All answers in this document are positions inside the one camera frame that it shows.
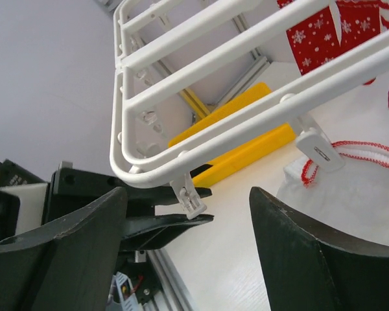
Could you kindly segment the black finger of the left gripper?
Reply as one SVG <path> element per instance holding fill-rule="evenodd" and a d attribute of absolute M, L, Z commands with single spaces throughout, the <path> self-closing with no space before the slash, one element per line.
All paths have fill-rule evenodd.
<path fill-rule="evenodd" d="M 179 202 L 180 194 L 189 194 L 188 189 L 175 193 L 171 186 L 160 186 L 149 189 L 139 189 L 131 186 L 125 187 L 128 199 L 131 202 L 140 202 L 148 205 L 172 205 Z"/>

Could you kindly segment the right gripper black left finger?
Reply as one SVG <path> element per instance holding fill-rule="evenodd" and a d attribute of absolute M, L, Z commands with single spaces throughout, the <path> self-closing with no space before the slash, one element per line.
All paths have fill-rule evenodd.
<path fill-rule="evenodd" d="M 117 187 L 0 241 L 0 310 L 105 310 L 127 202 Z"/>

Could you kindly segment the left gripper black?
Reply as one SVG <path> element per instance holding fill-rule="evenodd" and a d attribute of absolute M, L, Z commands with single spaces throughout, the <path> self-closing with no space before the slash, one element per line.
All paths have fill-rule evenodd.
<path fill-rule="evenodd" d="M 189 220 L 184 214 L 155 216 L 155 208 L 141 198 L 133 198 L 137 190 L 119 178 L 61 167 L 51 177 L 45 195 L 41 223 L 47 224 L 73 213 L 116 188 L 124 188 L 126 196 L 113 199 L 117 206 L 114 215 L 125 222 L 120 251 L 161 249 L 187 230 L 208 224 L 214 216 L 201 214 Z"/>

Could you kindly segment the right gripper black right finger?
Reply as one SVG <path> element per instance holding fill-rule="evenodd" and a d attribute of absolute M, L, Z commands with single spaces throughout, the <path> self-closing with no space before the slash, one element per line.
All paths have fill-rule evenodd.
<path fill-rule="evenodd" d="M 260 187 L 249 204 L 271 310 L 389 310 L 389 246 L 323 224 Z"/>

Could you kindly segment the white hanger clip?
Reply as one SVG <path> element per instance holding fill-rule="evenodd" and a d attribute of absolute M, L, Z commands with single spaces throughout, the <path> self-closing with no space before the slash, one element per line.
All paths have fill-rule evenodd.
<path fill-rule="evenodd" d="M 183 176 L 171 181 L 170 186 L 174 189 L 175 193 L 179 190 L 189 190 L 189 194 L 180 194 L 178 198 L 188 220 L 192 220 L 206 211 L 207 205 L 202 201 L 200 195 L 197 193 L 190 173 L 186 173 Z"/>

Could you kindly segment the white plastic clip hanger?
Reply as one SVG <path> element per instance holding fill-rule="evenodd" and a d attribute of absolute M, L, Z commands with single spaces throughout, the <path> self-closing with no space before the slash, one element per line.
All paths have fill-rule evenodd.
<path fill-rule="evenodd" d="M 216 1 L 178 25 L 167 15 L 178 1 L 158 1 L 136 16 L 137 1 L 113 13 L 115 82 L 110 166 L 126 184 L 151 188 L 287 123 L 389 71 L 389 29 L 302 75 L 286 31 L 333 1 L 284 1 L 279 10 L 181 69 L 167 58 L 193 47 L 225 23 L 243 25 L 259 1 Z"/>

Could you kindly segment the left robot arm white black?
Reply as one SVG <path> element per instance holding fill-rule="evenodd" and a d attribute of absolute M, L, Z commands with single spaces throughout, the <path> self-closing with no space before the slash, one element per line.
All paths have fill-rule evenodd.
<path fill-rule="evenodd" d="M 170 186 L 138 189 L 119 178 L 70 166 L 60 167 L 46 182 L 6 159 L 0 162 L 0 241 L 79 210 L 117 187 L 124 188 L 128 198 L 122 252 L 161 249 L 214 219 L 210 214 L 192 220 L 184 214 L 156 215 L 156 206 L 177 202 Z"/>

